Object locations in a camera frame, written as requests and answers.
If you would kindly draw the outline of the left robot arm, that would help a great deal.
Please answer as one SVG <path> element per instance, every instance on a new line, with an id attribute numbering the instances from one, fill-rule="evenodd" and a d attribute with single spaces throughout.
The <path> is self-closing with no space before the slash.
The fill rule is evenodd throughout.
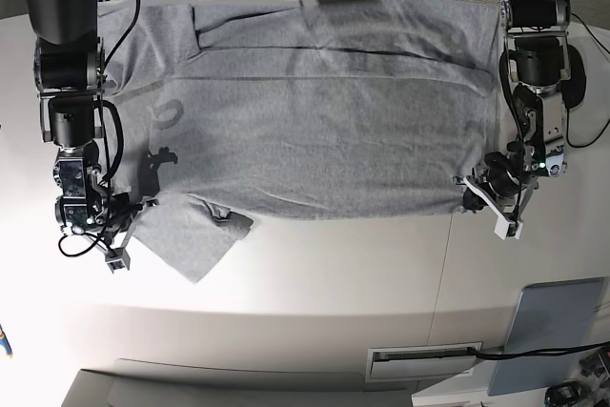
<path id="1" fill-rule="evenodd" d="M 501 0 L 503 50 L 498 62 L 502 94 L 516 125 L 505 152 L 487 153 L 466 176 L 463 206 L 490 208 L 495 233 L 518 238 L 522 213 L 539 180 L 565 173 L 565 115 L 586 90 L 580 53 L 568 42 L 570 0 Z"/>

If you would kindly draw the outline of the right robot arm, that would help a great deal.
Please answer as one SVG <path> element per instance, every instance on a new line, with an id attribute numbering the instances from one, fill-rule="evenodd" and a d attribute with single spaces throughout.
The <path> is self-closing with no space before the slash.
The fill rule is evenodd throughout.
<path id="1" fill-rule="evenodd" d="M 36 35 L 33 73 L 42 139 L 58 153 L 53 179 L 61 191 L 55 216 L 64 238 L 85 238 L 111 271 L 127 269 L 133 223 L 150 204 L 115 193 L 112 179 L 125 140 L 117 108 L 104 97 L 112 55 L 97 30 L 98 0 L 26 0 Z"/>

